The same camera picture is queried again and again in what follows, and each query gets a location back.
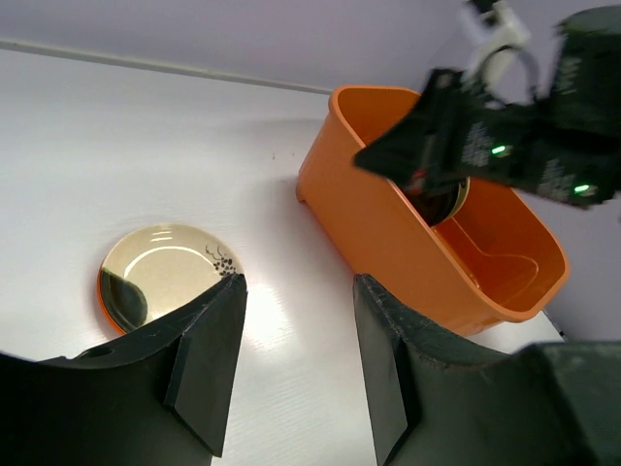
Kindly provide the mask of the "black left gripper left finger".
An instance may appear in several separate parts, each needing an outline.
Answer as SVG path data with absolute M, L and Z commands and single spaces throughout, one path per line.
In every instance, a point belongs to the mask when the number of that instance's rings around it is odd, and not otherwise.
M 208 465 L 223 453 L 245 324 L 234 274 L 75 358 L 1 358 L 5 465 Z

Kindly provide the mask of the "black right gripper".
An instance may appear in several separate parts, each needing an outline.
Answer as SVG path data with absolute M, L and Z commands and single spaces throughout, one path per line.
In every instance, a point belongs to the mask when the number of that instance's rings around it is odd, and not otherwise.
M 620 192 L 620 139 L 566 129 L 540 102 L 503 104 L 461 73 L 432 72 L 397 123 L 359 150 L 355 167 L 411 190 L 440 193 L 466 178 L 588 209 Z

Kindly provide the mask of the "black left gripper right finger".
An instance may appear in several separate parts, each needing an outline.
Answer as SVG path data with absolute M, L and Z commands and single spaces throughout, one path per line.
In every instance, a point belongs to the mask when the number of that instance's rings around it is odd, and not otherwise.
M 353 283 L 380 465 L 616 465 L 620 346 L 537 343 L 507 354 Z

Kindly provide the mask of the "orange plate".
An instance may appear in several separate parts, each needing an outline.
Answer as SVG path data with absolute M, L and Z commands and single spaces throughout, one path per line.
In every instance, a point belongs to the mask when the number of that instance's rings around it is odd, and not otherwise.
M 118 336 L 123 336 L 126 334 L 126 332 L 112 319 L 104 303 L 103 294 L 102 294 L 102 282 L 101 282 L 102 276 L 103 276 L 103 269 L 100 268 L 98 270 L 97 279 L 96 279 L 96 296 L 97 296 L 97 302 L 98 302 L 99 308 L 101 310 L 102 316 L 105 318 L 109 326 L 114 329 L 114 331 L 116 332 Z

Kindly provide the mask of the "cream plate with black motif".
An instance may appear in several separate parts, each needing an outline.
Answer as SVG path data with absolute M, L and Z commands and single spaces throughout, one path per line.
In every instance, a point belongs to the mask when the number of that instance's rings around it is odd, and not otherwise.
M 126 334 L 244 271 L 221 239 L 199 227 L 171 222 L 128 233 L 100 268 L 104 303 Z

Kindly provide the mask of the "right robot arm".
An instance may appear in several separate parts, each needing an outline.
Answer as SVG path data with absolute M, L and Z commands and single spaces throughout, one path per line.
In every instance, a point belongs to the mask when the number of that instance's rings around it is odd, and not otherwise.
M 587 209 L 620 189 L 620 9 L 563 19 L 549 91 L 517 43 L 491 39 L 467 70 L 436 68 L 409 112 L 354 164 L 436 195 L 466 178 Z

